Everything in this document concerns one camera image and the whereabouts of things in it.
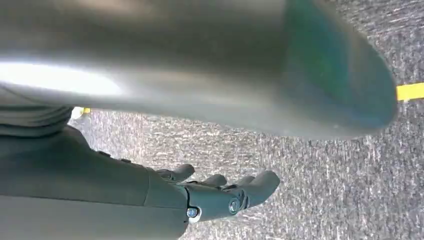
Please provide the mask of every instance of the gray fabric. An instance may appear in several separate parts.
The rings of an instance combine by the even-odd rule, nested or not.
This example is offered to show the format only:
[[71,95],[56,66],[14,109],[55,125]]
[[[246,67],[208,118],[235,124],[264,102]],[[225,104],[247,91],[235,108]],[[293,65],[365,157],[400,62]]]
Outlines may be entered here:
[[72,107],[43,106],[0,85],[0,136],[43,137],[63,129]]
[[[423,82],[424,0],[332,0],[393,69]],[[170,117],[94,111],[77,125],[96,149],[156,169],[181,163],[194,178],[229,181],[271,169],[281,186],[267,204],[191,226],[186,240],[424,238],[424,100],[401,103],[375,136],[307,141]]]

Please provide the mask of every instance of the yellow line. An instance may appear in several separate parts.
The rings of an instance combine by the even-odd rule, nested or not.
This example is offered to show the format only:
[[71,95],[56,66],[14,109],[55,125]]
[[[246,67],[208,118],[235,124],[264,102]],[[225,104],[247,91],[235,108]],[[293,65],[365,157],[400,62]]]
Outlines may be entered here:
[[424,82],[397,86],[397,100],[424,98]]

